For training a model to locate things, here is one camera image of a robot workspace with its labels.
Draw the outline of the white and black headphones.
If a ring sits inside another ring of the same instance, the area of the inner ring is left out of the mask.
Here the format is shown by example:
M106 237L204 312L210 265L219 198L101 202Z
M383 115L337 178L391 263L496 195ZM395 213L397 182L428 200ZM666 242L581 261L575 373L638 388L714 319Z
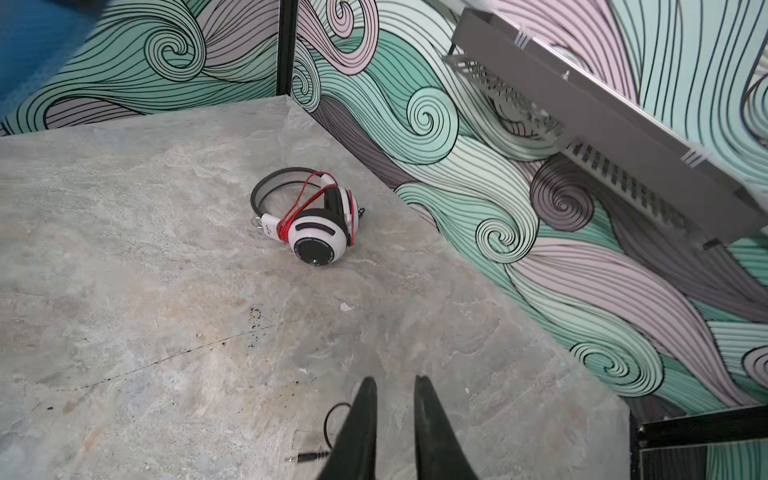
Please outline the white and black headphones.
M292 207L281 217L265 209L267 197L299 185ZM277 170L261 179L250 195L258 227L269 238L287 244L295 256L311 266L339 260L355 244L365 209L354 193L333 175L307 167Z

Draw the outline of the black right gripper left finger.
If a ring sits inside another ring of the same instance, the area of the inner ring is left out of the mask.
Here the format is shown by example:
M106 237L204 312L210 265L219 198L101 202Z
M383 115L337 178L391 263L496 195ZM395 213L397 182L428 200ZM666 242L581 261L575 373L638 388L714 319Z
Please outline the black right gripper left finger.
M318 479L374 479L376 434L377 385L373 377L366 377Z

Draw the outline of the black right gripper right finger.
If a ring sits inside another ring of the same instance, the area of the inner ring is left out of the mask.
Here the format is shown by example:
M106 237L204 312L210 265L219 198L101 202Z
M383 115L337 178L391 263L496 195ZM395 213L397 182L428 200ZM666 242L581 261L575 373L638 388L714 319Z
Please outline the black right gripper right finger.
M478 479L427 376L415 377L414 435L418 479Z

